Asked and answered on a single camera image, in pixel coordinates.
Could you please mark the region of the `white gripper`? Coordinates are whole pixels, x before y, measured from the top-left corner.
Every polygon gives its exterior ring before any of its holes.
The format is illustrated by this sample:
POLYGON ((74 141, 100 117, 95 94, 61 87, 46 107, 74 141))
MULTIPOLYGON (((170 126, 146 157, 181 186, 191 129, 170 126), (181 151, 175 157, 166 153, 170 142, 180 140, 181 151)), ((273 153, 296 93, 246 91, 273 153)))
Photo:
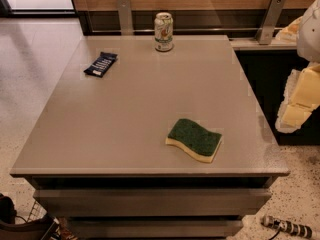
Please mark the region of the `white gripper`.
POLYGON ((310 63, 302 71, 291 71, 275 123, 281 133, 300 129, 320 106, 320 0, 315 0, 302 18, 292 21, 275 37, 288 42, 295 42, 296 38, 298 55, 316 63, 310 63))

